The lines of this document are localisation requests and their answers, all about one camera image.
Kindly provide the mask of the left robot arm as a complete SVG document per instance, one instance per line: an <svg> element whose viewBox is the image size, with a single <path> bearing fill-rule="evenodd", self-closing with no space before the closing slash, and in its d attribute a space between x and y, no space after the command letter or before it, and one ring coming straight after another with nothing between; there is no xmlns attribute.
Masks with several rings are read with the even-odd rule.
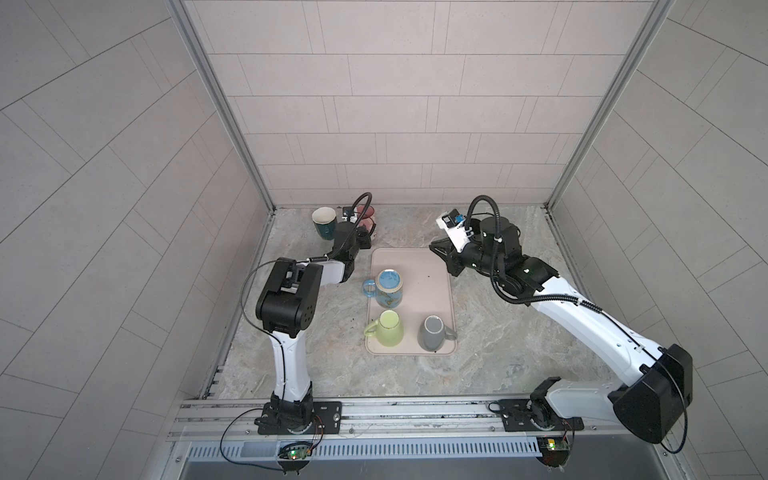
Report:
<svg viewBox="0 0 768 480"><path fill-rule="evenodd" d="M298 261L276 260L255 308L270 336L276 364L276 386L265 405L263 434L303 432L314 421L312 382L306 357L306 331L324 285L346 282L360 250L357 223L335 227L330 253Z"/></svg>

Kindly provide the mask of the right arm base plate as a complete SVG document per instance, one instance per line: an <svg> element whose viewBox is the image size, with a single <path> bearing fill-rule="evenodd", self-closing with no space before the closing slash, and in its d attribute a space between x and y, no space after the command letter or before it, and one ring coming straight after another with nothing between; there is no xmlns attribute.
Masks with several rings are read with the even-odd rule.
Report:
<svg viewBox="0 0 768 480"><path fill-rule="evenodd" d="M500 416L506 432L582 431L581 417L562 418L543 400L502 399L489 409Z"/></svg>

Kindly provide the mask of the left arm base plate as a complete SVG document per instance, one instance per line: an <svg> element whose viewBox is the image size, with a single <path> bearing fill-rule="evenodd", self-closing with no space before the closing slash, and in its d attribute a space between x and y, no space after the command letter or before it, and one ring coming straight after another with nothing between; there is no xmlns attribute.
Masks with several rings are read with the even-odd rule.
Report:
<svg viewBox="0 0 768 480"><path fill-rule="evenodd" d="M309 435L320 430L337 434L341 413L340 402L270 401L254 424L259 435Z"/></svg>

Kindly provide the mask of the circuit board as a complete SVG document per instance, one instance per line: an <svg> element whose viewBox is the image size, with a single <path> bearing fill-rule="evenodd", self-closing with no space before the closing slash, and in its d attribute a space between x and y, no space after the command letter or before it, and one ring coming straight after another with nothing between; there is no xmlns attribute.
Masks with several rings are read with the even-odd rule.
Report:
<svg viewBox="0 0 768 480"><path fill-rule="evenodd" d="M537 437L541 455L537 460L551 468L564 467L570 457L570 445L563 437Z"/></svg>
<svg viewBox="0 0 768 480"><path fill-rule="evenodd" d="M277 457L281 461L305 461L313 452L311 442L293 442L280 447Z"/></svg>

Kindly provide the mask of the left circuit board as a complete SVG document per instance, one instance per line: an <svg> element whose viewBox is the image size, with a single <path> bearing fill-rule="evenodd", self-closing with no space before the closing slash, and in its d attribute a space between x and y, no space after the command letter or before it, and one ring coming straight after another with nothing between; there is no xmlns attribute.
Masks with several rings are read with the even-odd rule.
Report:
<svg viewBox="0 0 768 480"><path fill-rule="evenodd" d="M277 457L281 461L305 461L313 452L311 442L293 442L280 447Z"/></svg>

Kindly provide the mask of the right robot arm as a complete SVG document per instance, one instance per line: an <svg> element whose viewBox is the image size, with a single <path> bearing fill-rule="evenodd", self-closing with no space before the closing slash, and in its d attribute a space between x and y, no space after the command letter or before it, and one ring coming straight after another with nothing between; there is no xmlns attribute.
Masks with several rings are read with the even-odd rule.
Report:
<svg viewBox="0 0 768 480"><path fill-rule="evenodd" d="M529 408L540 429L557 418L616 422L639 439L661 443L677 422L688 421L693 359L680 345L663 347L609 315L556 269L523 254L520 231L504 217L466 218L457 210L437 218L446 238L429 248L452 276L472 269L488 277L505 302L531 306L592 350L613 371L604 383L543 381Z"/></svg>

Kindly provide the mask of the left corner metal profile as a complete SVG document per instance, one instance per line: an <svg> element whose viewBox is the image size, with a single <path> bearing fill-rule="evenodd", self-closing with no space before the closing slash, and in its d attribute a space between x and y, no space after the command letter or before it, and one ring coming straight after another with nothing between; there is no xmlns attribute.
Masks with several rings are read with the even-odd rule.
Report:
<svg viewBox="0 0 768 480"><path fill-rule="evenodd" d="M235 150L243 161L246 170L256 185L256 189L264 201L268 211L273 214L276 205L273 202L268 188L259 174L250 149L245 141L243 133L239 128L233 109L227 100L227 97L218 81L213 65L198 35L192 17L183 1L169 0L166 2L169 13L174 20L177 29L181 35L187 50L197 67L201 81L208 92L213 105L221 118L225 131L232 141Z"/></svg>

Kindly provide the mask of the white ventilation grille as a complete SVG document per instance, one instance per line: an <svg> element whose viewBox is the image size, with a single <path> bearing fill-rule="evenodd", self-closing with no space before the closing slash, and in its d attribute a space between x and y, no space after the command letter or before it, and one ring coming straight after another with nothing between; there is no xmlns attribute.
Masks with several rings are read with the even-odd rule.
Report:
<svg viewBox="0 0 768 480"><path fill-rule="evenodd" d="M194 442L191 461L267 463L277 458L286 441ZM323 461L427 458L536 458L542 452L534 437L474 438L342 438L325 439L312 458Z"/></svg>

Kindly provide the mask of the beige tray mat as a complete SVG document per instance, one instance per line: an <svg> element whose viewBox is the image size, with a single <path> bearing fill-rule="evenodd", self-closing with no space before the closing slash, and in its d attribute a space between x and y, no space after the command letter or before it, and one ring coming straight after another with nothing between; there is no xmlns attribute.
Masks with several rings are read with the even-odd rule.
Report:
<svg viewBox="0 0 768 480"><path fill-rule="evenodd" d="M447 356L458 342L447 339L435 352L424 350L418 341L423 322L429 316L441 318L451 330L456 328L451 295L450 275L444 262L427 248L378 248L371 257L371 274L386 269L398 272L403 281L403 298L394 310L404 326L404 339L394 347L385 347L371 336L365 348L372 355Z"/></svg>

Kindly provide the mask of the right circuit board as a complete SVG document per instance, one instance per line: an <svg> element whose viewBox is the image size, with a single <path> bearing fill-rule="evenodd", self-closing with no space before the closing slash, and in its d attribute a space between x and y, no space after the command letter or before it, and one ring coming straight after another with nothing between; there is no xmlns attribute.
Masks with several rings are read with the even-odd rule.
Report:
<svg viewBox="0 0 768 480"><path fill-rule="evenodd" d="M551 468L564 467L570 457L570 445L563 437L537 437L541 455L537 460Z"/></svg>

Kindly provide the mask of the right corner metal profile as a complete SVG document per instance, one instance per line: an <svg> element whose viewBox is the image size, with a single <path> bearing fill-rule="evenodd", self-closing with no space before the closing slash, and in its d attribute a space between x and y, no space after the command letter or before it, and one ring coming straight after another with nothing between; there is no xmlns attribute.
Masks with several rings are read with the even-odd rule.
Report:
<svg viewBox="0 0 768 480"><path fill-rule="evenodd" d="M634 72L639 67L647 50L657 36L674 3L674 0L656 0L652 2L645 19L640 25L635 38L630 44L626 55L614 75L607 92L603 96L587 129L577 144L561 178L552 192L552 195L545 203L545 208L548 211L554 210L564 195L568 185L575 177L579 166L589 153L590 148L608 120L608 117L614 110L618 100L621 98L621 95L629 84Z"/></svg>

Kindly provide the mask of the light green mug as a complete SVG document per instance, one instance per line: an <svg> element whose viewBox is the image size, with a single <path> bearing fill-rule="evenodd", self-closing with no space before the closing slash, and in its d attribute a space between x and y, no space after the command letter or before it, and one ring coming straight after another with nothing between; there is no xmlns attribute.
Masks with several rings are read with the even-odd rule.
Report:
<svg viewBox="0 0 768 480"><path fill-rule="evenodd" d="M364 330L364 336L375 337L384 347L395 347L404 338L404 325L394 310L385 310L378 319L372 321Z"/></svg>

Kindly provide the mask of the blue patterned mug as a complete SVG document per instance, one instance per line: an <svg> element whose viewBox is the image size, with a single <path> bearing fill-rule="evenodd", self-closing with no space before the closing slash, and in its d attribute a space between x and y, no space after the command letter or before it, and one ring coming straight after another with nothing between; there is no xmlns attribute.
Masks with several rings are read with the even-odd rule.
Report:
<svg viewBox="0 0 768 480"><path fill-rule="evenodd" d="M384 309L397 308L403 298L403 281L394 269L382 270L374 279L368 279L362 285L363 294L375 300Z"/></svg>

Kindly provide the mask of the dark green mug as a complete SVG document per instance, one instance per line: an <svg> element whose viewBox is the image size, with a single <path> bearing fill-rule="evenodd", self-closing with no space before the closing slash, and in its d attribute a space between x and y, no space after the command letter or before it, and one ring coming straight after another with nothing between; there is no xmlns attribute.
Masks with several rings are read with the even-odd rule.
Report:
<svg viewBox="0 0 768 480"><path fill-rule="evenodd" d="M331 207L320 207L312 213L312 221L317 234L326 241L335 237L337 226L336 210Z"/></svg>

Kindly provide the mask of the pink patterned mug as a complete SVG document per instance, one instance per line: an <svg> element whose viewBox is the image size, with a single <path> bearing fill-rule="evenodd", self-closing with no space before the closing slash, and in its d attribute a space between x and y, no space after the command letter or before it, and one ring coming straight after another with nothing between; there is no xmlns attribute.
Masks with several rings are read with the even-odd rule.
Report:
<svg viewBox="0 0 768 480"><path fill-rule="evenodd" d="M376 228L375 208L373 206L358 205L356 213L360 218L359 227L363 228L368 235L374 237Z"/></svg>

